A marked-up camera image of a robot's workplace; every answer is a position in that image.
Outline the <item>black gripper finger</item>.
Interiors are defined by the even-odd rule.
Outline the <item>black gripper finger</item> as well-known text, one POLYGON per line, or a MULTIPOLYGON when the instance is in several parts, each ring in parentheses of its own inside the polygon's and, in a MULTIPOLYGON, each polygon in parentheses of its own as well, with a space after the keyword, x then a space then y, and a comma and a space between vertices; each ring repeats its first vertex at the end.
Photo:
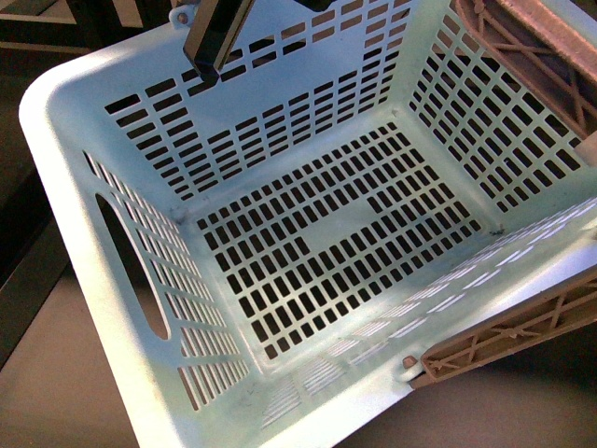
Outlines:
POLYGON ((183 51, 200 77, 219 77, 253 4, 253 0, 199 2, 183 51))

